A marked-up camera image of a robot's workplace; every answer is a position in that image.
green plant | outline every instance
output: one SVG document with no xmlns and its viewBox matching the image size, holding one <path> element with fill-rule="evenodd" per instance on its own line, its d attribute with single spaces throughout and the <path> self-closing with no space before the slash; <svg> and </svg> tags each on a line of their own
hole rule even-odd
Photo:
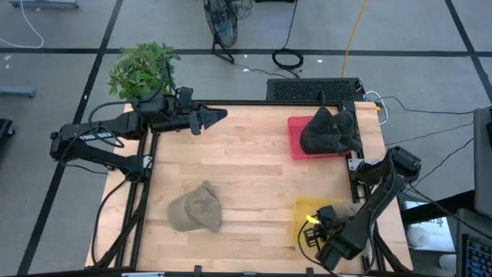
<svg viewBox="0 0 492 277">
<path fill-rule="evenodd" d="M 159 89 L 162 79 L 164 84 L 161 93 L 172 94 L 170 85 L 175 86 L 172 78 L 175 67 L 170 61 L 173 58 L 181 61 L 173 48 L 156 42 L 137 44 L 137 48 L 123 49 L 121 60 L 109 72 L 111 77 L 108 83 L 111 86 L 109 94 L 132 100 L 143 93 Z"/>
</svg>

red plastic bin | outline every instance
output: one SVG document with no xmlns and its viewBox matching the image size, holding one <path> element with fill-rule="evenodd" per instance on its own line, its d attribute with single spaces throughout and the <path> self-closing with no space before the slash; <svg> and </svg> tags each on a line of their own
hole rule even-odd
<svg viewBox="0 0 492 277">
<path fill-rule="evenodd" d="M 287 133 L 293 159 L 319 159 L 340 157 L 338 153 L 306 154 L 301 148 L 301 133 L 313 116 L 293 116 L 287 119 Z"/>
</svg>

wooden table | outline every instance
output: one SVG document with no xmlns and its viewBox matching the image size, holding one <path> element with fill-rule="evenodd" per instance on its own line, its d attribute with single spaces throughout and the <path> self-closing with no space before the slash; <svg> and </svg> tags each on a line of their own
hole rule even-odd
<svg viewBox="0 0 492 277">
<path fill-rule="evenodd" d="M 326 273 L 296 251 L 291 241 L 298 196 L 351 201 L 344 157 L 298 161 L 290 157 L 287 118 L 313 115 L 317 107 L 225 108 L 228 117 L 199 136 L 189 131 L 161 134 L 137 270 L 190 272 L 195 265 L 202 265 L 204 272 L 304 273 L 307 267 L 313 267 L 315 272 Z M 382 159 L 385 147 L 374 103 L 357 102 L 356 110 L 366 159 Z M 125 144 L 124 149 L 115 152 L 136 153 L 138 142 Z M 122 179 L 120 172 L 110 172 L 105 195 Z M 174 231 L 166 218 L 168 203 L 204 180 L 214 186 L 223 208 L 220 232 Z M 96 248 L 99 258 L 121 230 L 127 197 L 128 187 L 124 187 L 103 209 Z M 396 199 L 377 222 L 382 238 L 411 269 Z M 335 271 L 362 273 L 361 259 L 342 259 Z"/>
</svg>

white cable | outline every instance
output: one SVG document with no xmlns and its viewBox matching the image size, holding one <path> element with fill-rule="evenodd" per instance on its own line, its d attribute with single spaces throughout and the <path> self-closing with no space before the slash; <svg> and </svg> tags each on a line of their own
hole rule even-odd
<svg viewBox="0 0 492 277">
<path fill-rule="evenodd" d="M 366 92 L 366 95 L 371 94 L 371 93 L 375 94 L 377 96 L 377 100 L 381 101 L 381 104 L 383 105 L 383 110 L 384 110 L 384 113 L 386 114 L 386 118 L 383 120 L 383 122 L 379 123 L 379 125 L 383 125 L 390 118 L 390 115 L 387 113 L 386 105 L 384 104 L 383 99 L 381 99 L 381 96 L 379 95 L 379 93 L 377 93 L 375 91 L 370 91 L 370 92 Z"/>
<path fill-rule="evenodd" d="M 41 44 L 39 46 L 16 45 L 14 43 L 7 42 L 7 41 L 5 41 L 5 40 L 3 40 L 1 38 L 0 38 L 0 42 L 3 42 L 5 44 L 7 44 L 7 45 L 14 46 L 14 47 L 17 47 L 17 48 L 40 49 L 45 44 L 45 39 L 38 33 L 38 31 L 36 31 L 36 29 L 34 27 L 32 27 L 31 22 L 29 21 L 29 19 L 27 18 L 27 16 L 25 16 L 25 13 L 24 13 L 24 0 L 21 0 L 21 11 L 22 11 L 22 15 L 24 16 L 25 21 L 28 23 L 29 27 L 31 27 L 31 30 L 41 39 Z"/>
</svg>

electric fan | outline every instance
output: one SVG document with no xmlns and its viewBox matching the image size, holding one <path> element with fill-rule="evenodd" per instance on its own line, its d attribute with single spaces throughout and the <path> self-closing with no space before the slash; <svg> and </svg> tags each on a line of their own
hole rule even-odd
<svg viewBox="0 0 492 277">
<path fill-rule="evenodd" d="M 212 54 L 234 63 L 234 58 L 226 49 L 232 47 L 238 40 L 238 17 L 234 12 L 231 0 L 204 0 L 203 5 L 208 27 L 214 35 Z M 218 54 L 215 51 L 215 45 L 221 46 L 228 58 Z"/>
</svg>

